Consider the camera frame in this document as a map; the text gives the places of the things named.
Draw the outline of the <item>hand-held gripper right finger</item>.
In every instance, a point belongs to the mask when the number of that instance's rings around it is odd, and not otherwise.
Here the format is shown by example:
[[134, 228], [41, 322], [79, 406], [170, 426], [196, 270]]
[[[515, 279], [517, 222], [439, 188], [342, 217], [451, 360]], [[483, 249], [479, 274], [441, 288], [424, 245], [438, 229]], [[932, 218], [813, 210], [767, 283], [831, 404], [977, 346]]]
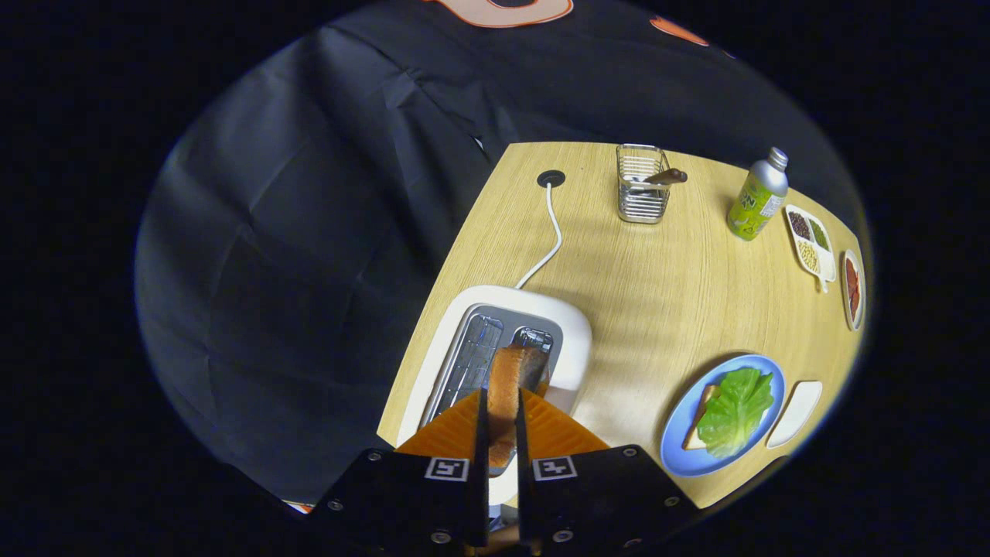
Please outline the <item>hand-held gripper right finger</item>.
[[653, 548], [700, 521], [700, 508], [644, 448], [608, 447], [527, 389], [516, 427], [524, 547]]

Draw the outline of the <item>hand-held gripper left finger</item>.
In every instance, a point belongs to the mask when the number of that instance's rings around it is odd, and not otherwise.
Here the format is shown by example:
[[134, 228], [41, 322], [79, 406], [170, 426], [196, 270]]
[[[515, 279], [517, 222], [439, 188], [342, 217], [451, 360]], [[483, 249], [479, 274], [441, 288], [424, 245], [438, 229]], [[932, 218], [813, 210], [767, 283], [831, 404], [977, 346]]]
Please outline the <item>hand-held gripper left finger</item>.
[[473, 392], [414, 434], [442, 427], [459, 447], [418, 454], [367, 449], [308, 515], [308, 528], [344, 548], [482, 548], [489, 540], [487, 391]]

